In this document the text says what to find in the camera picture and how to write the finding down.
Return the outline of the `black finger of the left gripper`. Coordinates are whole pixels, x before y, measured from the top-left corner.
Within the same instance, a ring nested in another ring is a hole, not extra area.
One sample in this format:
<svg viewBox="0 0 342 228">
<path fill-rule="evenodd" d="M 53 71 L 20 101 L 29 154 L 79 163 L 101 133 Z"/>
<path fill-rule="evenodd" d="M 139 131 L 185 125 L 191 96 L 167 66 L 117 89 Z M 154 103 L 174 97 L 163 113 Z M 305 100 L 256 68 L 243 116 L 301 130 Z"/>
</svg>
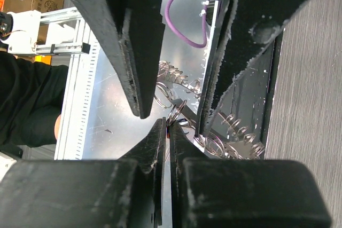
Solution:
<svg viewBox="0 0 342 228">
<path fill-rule="evenodd" d="M 151 113 L 165 25 L 162 0 L 71 0 L 115 69 L 132 113 Z"/>
</svg>

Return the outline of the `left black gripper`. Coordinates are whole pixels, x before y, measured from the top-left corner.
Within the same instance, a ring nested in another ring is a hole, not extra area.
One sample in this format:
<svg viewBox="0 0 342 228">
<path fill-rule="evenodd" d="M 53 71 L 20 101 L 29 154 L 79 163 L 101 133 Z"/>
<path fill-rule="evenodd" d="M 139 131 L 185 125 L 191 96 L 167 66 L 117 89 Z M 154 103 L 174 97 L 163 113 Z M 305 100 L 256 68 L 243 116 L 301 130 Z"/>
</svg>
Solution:
<svg viewBox="0 0 342 228">
<path fill-rule="evenodd" d="M 228 1 L 216 20 L 198 107 L 197 135 L 208 135 L 226 94 L 308 1 Z"/>
</svg>

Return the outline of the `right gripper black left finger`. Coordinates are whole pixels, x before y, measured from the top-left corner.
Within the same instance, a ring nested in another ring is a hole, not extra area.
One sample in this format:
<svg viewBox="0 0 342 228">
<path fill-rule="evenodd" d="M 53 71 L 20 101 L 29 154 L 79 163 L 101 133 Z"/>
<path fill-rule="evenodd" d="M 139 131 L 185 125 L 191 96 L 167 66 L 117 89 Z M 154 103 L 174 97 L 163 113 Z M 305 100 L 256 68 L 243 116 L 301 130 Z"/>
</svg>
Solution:
<svg viewBox="0 0 342 228">
<path fill-rule="evenodd" d="M 116 160 L 34 160 L 1 181 L 1 227 L 157 227 L 166 120 Z"/>
</svg>

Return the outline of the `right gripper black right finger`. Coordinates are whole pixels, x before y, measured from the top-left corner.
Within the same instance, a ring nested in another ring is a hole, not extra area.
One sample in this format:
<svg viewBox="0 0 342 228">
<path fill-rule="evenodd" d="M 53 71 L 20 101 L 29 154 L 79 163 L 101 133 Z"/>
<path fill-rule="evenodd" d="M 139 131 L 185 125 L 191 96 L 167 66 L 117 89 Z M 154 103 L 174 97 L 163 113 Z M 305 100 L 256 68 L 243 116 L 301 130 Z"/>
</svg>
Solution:
<svg viewBox="0 0 342 228">
<path fill-rule="evenodd" d="M 291 160 L 211 159 L 169 128 L 173 227 L 330 227 L 309 169 Z"/>
</svg>

